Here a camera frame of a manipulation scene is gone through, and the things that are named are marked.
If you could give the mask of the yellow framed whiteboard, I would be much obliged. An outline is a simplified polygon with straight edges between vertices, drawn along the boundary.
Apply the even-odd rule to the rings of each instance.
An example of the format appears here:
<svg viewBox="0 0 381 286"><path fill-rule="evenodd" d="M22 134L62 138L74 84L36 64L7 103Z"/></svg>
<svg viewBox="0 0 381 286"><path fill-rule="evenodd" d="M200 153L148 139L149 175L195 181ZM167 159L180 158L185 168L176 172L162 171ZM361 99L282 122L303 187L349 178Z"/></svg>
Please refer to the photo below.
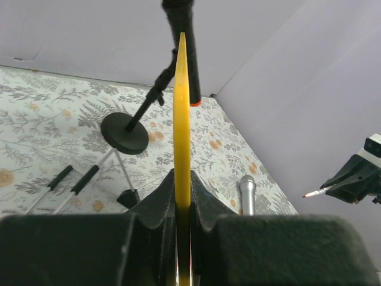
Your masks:
<svg viewBox="0 0 381 286"><path fill-rule="evenodd" d="M180 34L173 97L174 190L179 285L190 284L191 124L186 35Z"/></svg>

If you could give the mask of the silver microphone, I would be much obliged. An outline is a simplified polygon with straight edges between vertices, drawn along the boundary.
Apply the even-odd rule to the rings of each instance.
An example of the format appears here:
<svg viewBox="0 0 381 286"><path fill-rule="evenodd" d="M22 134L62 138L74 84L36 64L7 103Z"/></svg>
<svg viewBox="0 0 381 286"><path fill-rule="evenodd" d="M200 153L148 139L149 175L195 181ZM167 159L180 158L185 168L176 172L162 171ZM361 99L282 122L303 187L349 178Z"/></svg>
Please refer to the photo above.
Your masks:
<svg viewBox="0 0 381 286"><path fill-rule="evenodd" d="M241 192L241 205L243 215L253 216L255 214L255 191L257 185L250 175L243 176L239 181Z"/></svg>

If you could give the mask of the floral patterned table mat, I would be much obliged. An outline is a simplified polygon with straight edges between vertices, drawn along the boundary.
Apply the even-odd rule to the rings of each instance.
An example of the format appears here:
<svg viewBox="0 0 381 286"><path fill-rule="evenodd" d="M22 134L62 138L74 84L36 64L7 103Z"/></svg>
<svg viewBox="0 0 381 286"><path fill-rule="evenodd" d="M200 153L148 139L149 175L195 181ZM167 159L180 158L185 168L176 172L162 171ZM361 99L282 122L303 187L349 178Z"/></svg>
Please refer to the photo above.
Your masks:
<svg viewBox="0 0 381 286"><path fill-rule="evenodd" d="M74 170L31 213L54 212L79 179L111 147L100 124L113 112L133 114L146 88L1 68L1 215L24 213L62 170ZM150 194L173 167L172 91L153 104L141 122L148 147L121 154L140 198ZM251 175L257 184L260 215L294 215L296 210L216 100L204 98L191 114L192 169L210 193L236 213L242 211L238 182ZM87 186L61 209L64 213L121 213L117 202L129 189L113 154Z"/></svg>

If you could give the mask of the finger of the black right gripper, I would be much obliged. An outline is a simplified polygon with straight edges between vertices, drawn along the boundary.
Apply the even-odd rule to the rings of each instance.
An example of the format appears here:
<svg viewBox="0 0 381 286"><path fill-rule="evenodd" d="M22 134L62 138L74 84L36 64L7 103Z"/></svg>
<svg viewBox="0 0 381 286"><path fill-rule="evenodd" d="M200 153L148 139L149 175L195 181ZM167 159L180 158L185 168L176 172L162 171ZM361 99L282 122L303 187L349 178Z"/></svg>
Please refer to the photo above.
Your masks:
<svg viewBox="0 0 381 286"><path fill-rule="evenodd" d="M320 188L340 188L365 182L375 177L375 165L359 155L353 155L338 173Z"/></svg>
<svg viewBox="0 0 381 286"><path fill-rule="evenodd" d="M373 202L380 203L380 169L375 167L375 177L365 182L359 182L340 188L330 188L326 195L346 203L359 203L366 196L374 196Z"/></svg>

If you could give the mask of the black round microphone stand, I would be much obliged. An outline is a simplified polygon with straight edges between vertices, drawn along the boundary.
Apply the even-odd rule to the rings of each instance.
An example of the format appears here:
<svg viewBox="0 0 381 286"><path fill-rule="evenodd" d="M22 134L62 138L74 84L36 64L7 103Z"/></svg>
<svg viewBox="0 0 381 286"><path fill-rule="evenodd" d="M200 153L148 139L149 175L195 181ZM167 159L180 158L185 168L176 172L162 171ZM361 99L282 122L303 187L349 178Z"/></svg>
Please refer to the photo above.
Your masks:
<svg viewBox="0 0 381 286"><path fill-rule="evenodd" d="M170 65L164 69L156 79L154 86L149 90L142 105L134 116L116 112L107 115L101 123L101 133L104 139L123 154L137 155L148 146L149 135L140 119L152 103L164 105L163 90L166 89L176 68L177 50L172 50Z"/></svg>

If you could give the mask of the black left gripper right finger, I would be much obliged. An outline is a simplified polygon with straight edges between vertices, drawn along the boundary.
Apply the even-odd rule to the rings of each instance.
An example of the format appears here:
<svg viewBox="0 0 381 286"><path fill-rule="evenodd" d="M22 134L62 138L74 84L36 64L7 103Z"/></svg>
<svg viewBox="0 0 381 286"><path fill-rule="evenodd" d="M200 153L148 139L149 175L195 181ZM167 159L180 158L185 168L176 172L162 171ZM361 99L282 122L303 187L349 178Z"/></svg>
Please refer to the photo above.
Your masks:
<svg viewBox="0 0 381 286"><path fill-rule="evenodd" d="M239 215L191 174L194 285L379 285L359 233L326 215Z"/></svg>

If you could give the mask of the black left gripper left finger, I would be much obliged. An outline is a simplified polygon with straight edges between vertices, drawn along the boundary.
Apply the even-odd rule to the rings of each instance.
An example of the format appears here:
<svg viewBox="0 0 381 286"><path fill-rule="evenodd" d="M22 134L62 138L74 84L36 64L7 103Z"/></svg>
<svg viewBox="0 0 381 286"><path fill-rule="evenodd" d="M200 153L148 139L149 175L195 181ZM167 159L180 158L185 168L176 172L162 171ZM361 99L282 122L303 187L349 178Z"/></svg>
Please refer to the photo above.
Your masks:
<svg viewBox="0 0 381 286"><path fill-rule="evenodd" d="M121 214L1 220L2 285L174 285L174 173Z"/></svg>

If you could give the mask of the red whiteboard marker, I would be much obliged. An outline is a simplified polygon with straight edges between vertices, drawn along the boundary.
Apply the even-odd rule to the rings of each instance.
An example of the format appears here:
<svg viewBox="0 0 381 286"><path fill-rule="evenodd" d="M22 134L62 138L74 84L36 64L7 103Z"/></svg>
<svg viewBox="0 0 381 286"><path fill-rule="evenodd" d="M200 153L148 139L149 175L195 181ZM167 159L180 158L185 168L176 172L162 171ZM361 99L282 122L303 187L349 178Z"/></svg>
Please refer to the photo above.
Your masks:
<svg viewBox="0 0 381 286"><path fill-rule="evenodd" d="M316 195L325 194L329 189L330 189L330 187L318 189L318 190L315 190L315 191L312 191L312 192L309 192L309 193L303 195L302 198L309 198L309 197L314 197Z"/></svg>

